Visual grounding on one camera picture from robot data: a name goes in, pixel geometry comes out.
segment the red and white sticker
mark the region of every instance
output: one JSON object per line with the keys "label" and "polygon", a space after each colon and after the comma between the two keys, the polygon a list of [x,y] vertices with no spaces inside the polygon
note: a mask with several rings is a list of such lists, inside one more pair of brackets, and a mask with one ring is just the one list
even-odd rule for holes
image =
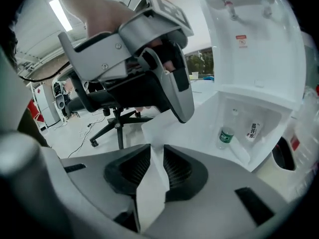
{"label": "red and white sticker", "polygon": [[300,142],[295,134],[291,138],[290,143],[291,143],[291,147],[293,148],[293,151],[295,151],[300,144]]}
{"label": "red and white sticker", "polygon": [[239,44],[239,48],[247,48],[247,36],[243,35],[236,35],[236,40]]}

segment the white cup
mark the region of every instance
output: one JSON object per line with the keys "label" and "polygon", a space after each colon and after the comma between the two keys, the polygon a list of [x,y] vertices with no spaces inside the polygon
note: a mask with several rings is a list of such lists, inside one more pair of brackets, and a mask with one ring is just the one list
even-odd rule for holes
{"label": "white cup", "polygon": [[191,72],[191,75],[193,76],[194,80],[198,79],[198,72]]}

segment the chair wheel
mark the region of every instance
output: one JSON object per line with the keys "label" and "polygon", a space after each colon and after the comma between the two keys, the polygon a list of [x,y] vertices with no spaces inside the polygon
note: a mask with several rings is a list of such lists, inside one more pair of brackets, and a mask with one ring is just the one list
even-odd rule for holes
{"label": "chair wheel", "polygon": [[92,142],[91,142],[91,145],[92,145],[93,147],[99,146],[99,144],[98,144],[98,142],[97,142],[96,140],[92,141]]}

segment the water bottle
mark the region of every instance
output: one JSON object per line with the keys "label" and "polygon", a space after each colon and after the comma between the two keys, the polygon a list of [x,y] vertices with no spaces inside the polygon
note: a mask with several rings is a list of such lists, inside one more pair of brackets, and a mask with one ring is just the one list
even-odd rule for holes
{"label": "water bottle", "polygon": [[217,148],[225,149],[226,147],[229,146],[229,143],[231,142],[235,134],[237,117],[238,117],[238,110],[233,109],[232,118],[228,122],[226,122],[225,125],[221,128],[221,132],[217,139]]}

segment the chair seat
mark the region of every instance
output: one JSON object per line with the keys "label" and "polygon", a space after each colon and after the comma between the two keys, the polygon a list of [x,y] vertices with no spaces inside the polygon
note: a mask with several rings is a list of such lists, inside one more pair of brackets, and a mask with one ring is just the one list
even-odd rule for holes
{"label": "chair seat", "polygon": [[[87,96],[95,103],[95,105],[97,105],[98,109],[121,107],[106,90],[89,93]],[[72,99],[68,104],[68,108],[72,113],[85,109],[80,98]]]}

